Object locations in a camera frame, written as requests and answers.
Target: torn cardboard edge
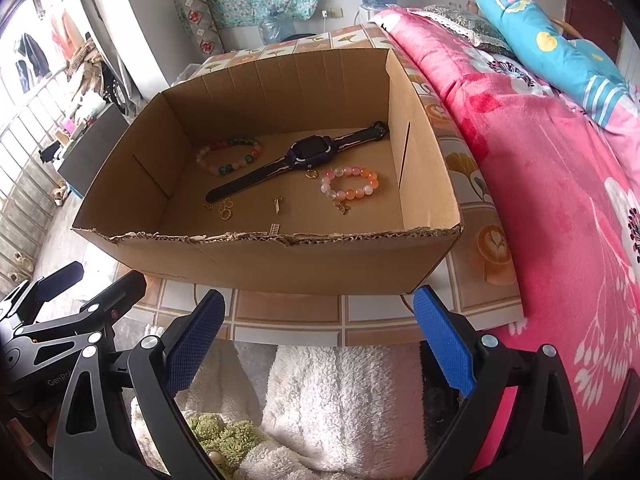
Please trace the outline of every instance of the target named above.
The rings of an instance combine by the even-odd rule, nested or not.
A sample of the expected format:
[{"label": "torn cardboard edge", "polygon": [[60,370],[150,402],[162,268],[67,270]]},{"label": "torn cardboard edge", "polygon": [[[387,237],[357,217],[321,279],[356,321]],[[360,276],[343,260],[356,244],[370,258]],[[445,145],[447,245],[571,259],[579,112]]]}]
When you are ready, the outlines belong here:
[{"label": "torn cardboard edge", "polygon": [[362,234],[330,234],[330,235],[310,235],[310,234],[292,234],[292,235],[270,235],[267,232],[263,233],[224,233],[222,235],[207,236],[207,235],[163,235],[160,233],[145,233],[145,232],[130,232],[117,236],[105,236],[96,229],[80,229],[76,228],[75,231],[79,234],[82,232],[92,233],[98,235],[104,240],[113,244],[118,244],[125,240],[160,240],[160,241],[172,241],[172,242],[186,242],[190,244],[202,244],[210,242],[237,242],[252,241],[252,242],[279,242],[284,246],[295,246],[303,244],[327,244],[336,242],[353,242],[357,240],[378,240],[380,238],[396,238],[396,237],[409,237],[409,238],[429,238],[437,236],[451,236],[461,235],[464,230],[462,223],[449,228],[449,229],[434,229],[430,227],[417,227],[410,230],[397,230],[386,231],[380,233],[362,233]]}]

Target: gold pendant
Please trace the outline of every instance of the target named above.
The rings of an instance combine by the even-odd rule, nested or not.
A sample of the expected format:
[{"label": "gold pendant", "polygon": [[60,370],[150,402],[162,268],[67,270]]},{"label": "gold pendant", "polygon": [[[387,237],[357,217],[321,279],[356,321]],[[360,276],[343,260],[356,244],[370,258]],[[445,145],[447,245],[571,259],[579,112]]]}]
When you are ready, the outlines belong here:
[{"label": "gold pendant", "polygon": [[334,202],[334,205],[340,210],[343,215],[347,214],[347,211],[351,209],[350,206],[343,204],[342,202]]}]

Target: pearl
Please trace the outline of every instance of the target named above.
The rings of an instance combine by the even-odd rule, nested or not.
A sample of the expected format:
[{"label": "pearl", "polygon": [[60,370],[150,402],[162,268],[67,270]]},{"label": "pearl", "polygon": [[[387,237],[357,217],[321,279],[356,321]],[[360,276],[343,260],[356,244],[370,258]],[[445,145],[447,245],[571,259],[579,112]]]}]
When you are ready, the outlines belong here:
[{"label": "pearl", "polygon": [[225,461],[225,458],[217,451],[209,451],[208,456],[209,460],[211,460],[214,464],[222,464]]}]

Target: beaded bracelet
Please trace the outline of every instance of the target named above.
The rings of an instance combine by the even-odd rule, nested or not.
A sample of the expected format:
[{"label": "beaded bracelet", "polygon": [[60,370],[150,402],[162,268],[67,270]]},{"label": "beaded bracelet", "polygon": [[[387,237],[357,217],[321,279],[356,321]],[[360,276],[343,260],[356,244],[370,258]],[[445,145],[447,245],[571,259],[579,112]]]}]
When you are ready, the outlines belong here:
[{"label": "beaded bracelet", "polygon": [[[241,158],[237,162],[232,162],[231,164],[226,164],[224,166],[220,166],[219,168],[215,167],[212,164],[207,164],[204,161],[204,157],[210,153],[215,152],[216,150],[222,150],[223,148],[228,148],[229,146],[251,146],[253,149],[249,155],[245,155],[244,158]],[[243,168],[247,164],[253,162],[260,152],[262,151],[262,145],[257,140],[251,139],[228,139],[221,140],[220,142],[216,142],[214,144],[208,144],[198,150],[196,154],[196,164],[200,166],[204,171],[208,173],[212,173],[214,175],[226,175],[231,173],[234,170],[239,170]]]},{"label": "beaded bracelet", "polygon": [[[347,191],[334,191],[331,189],[331,181],[335,177],[341,176],[361,176],[366,178],[369,183],[366,186],[359,187],[358,189],[348,189]],[[324,174],[324,177],[320,181],[320,191],[322,191],[329,200],[335,200],[336,202],[343,202],[344,200],[353,200],[354,198],[362,198],[365,195],[370,195],[373,190],[378,187],[378,174],[375,171],[369,171],[367,168],[359,168],[357,166],[349,168],[335,168],[329,170]]]}]

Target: pink beaded bracelet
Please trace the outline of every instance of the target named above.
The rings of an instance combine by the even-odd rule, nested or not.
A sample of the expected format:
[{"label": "pink beaded bracelet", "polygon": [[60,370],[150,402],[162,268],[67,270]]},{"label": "pink beaded bracelet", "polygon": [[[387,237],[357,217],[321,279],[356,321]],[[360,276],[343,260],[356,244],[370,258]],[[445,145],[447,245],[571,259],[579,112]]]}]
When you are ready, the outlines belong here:
[{"label": "pink beaded bracelet", "polygon": [[[335,177],[341,176],[361,176],[362,178],[366,178],[369,183],[366,186],[359,187],[358,189],[334,191],[331,189],[331,181]],[[359,168],[357,166],[353,166],[352,168],[335,168],[333,170],[329,170],[324,174],[320,182],[322,182],[320,191],[322,191],[329,200],[335,200],[336,202],[362,198],[365,195],[372,194],[373,190],[379,186],[378,174],[375,171],[369,171],[367,168]]]}]

